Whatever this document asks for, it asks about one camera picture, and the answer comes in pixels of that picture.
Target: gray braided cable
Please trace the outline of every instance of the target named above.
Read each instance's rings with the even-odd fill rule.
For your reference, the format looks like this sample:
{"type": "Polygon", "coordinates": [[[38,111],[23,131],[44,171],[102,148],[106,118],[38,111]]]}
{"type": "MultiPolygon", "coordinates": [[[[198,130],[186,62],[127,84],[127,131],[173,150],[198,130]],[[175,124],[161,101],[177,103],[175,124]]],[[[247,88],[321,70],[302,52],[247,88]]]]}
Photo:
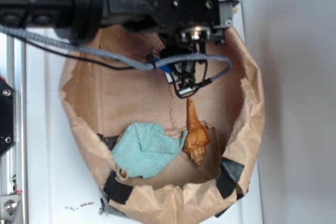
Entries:
{"type": "Polygon", "coordinates": [[[62,42],[56,39],[48,38],[48,37],[45,37],[39,34],[34,34],[24,29],[10,28],[10,27],[5,27],[5,26],[0,25],[0,32],[11,35],[13,37],[23,38],[26,40],[33,40],[33,41],[46,44],[52,47],[58,47],[58,48],[65,49],[65,50],[77,51],[83,54],[95,55],[95,56],[99,56],[102,58],[116,60],[128,66],[134,67],[139,70],[144,70],[144,71],[151,71],[155,68],[160,68],[162,66],[166,66],[172,63],[176,63],[179,61],[185,61],[185,60],[216,60],[216,61],[227,62],[228,67],[211,78],[211,80],[215,80],[219,76],[225,74],[232,66],[231,60],[228,57],[196,53],[196,54],[177,55],[173,57],[164,58],[159,61],[156,61],[154,63],[155,64],[155,67],[154,67],[152,63],[140,63],[136,60],[132,60],[123,55],[115,54],[113,52],[107,52],[101,49],[96,49],[96,48],[91,48],[91,47],[86,47],[86,46],[75,46],[75,45],[65,43],[65,42],[62,42]]]}

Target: crumpled paper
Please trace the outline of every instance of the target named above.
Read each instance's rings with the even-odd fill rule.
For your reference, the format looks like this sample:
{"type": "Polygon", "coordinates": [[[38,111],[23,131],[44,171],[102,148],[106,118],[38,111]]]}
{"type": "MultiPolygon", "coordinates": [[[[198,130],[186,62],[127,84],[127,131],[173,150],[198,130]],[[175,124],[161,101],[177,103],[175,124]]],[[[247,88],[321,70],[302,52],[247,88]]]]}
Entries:
{"type": "MultiPolygon", "coordinates": [[[[100,30],[91,46],[139,61],[144,61],[144,56],[150,51],[164,47],[156,34],[129,34],[120,26],[100,30]]],[[[223,199],[215,178],[188,183],[177,175],[174,177],[176,180],[167,185],[162,180],[142,180],[136,185],[136,180],[129,181],[118,174],[120,182],[135,187],[125,205],[112,200],[110,205],[131,219],[142,223],[199,223],[231,206],[237,201],[237,194],[247,193],[265,122],[261,73],[234,27],[226,30],[224,45],[209,44],[207,53],[229,56],[233,68],[211,85],[200,89],[193,100],[198,118],[211,125],[210,129],[215,134],[211,143],[215,138],[217,153],[211,152],[211,156],[207,154],[215,164],[211,172],[218,175],[219,167],[216,164],[219,164],[221,157],[245,166],[237,187],[229,197],[223,199]]],[[[114,66],[122,65],[99,60],[114,66]]],[[[196,69],[200,76],[202,67],[196,69]]],[[[224,67],[224,64],[209,62],[207,76],[216,74],[224,67]]],[[[110,172],[118,171],[118,168],[97,133],[104,136],[120,135],[128,125],[139,121],[159,123],[165,129],[177,132],[186,127],[186,101],[176,97],[160,69],[121,72],[92,63],[67,60],[59,93],[78,148],[102,189],[110,172]]],[[[185,172],[178,165],[168,168],[176,174],[185,172]]],[[[187,178],[197,181],[203,175],[201,165],[189,172],[187,178]]]]}

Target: orange seashell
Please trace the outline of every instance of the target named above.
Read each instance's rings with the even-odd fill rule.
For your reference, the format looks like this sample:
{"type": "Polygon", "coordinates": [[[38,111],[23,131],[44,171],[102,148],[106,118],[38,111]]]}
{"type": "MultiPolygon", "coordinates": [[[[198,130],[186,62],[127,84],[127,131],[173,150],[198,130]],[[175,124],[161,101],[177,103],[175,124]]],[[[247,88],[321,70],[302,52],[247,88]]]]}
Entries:
{"type": "Polygon", "coordinates": [[[194,101],[191,98],[187,100],[187,114],[188,135],[183,150],[190,155],[196,165],[201,165],[204,160],[203,156],[206,154],[205,145],[210,142],[210,137],[206,128],[197,118],[194,101]]]}

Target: white wall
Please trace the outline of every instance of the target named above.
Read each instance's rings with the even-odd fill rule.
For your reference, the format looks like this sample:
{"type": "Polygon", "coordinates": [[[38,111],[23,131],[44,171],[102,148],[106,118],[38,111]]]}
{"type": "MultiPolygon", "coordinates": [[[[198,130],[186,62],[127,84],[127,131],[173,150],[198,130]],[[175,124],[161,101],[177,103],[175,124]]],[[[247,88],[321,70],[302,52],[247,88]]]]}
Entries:
{"type": "Polygon", "coordinates": [[[336,223],[336,0],[243,0],[265,84],[265,224],[336,223]]]}

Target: black cable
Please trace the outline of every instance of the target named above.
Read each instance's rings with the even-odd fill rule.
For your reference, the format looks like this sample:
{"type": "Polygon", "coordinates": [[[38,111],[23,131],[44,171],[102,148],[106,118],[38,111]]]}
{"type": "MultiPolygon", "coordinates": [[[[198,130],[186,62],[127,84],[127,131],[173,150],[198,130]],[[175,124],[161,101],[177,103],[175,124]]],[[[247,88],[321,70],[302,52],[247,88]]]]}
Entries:
{"type": "Polygon", "coordinates": [[[114,66],[111,66],[109,64],[106,64],[104,62],[101,62],[101,61],[97,61],[97,60],[92,60],[92,59],[88,59],[88,58],[81,58],[81,57],[77,57],[77,56],[72,56],[72,55],[67,55],[67,54],[63,54],[62,52],[57,52],[55,50],[52,50],[52,49],[49,49],[47,47],[44,47],[44,46],[40,46],[39,44],[36,44],[34,42],[31,42],[29,40],[26,40],[24,38],[20,38],[20,37],[16,37],[17,39],[29,44],[29,45],[32,45],[34,47],[37,47],[41,50],[44,50],[44,51],[47,51],[47,52],[50,52],[52,54],[56,54],[56,55],[59,55],[59,56],[63,56],[63,57],[66,57],[66,58],[70,58],[70,59],[75,59],[75,60],[81,60],[81,61],[86,61],[86,62],[90,62],[90,63],[94,63],[94,64],[97,64],[97,65],[100,65],[100,66],[103,66],[103,67],[106,67],[106,68],[109,68],[109,69],[113,69],[113,70],[129,70],[129,69],[134,69],[132,67],[122,67],[122,68],[118,68],[118,67],[114,67],[114,66]]]}
{"type": "Polygon", "coordinates": [[[171,73],[170,73],[169,75],[171,76],[171,78],[172,78],[172,80],[173,80],[173,86],[174,86],[175,94],[177,95],[178,98],[180,98],[180,99],[189,98],[189,97],[193,96],[193,95],[199,90],[199,89],[196,89],[196,90],[195,90],[194,92],[192,92],[191,94],[186,95],[186,96],[182,96],[182,95],[179,94],[179,92],[178,92],[178,90],[177,90],[177,87],[176,87],[176,81],[175,81],[175,79],[174,79],[174,76],[173,76],[171,73]]]}
{"type": "Polygon", "coordinates": [[[205,61],[205,70],[204,70],[204,75],[203,75],[203,81],[202,82],[205,81],[205,77],[206,77],[207,71],[208,71],[208,61],[206,60],[205,61]]]}

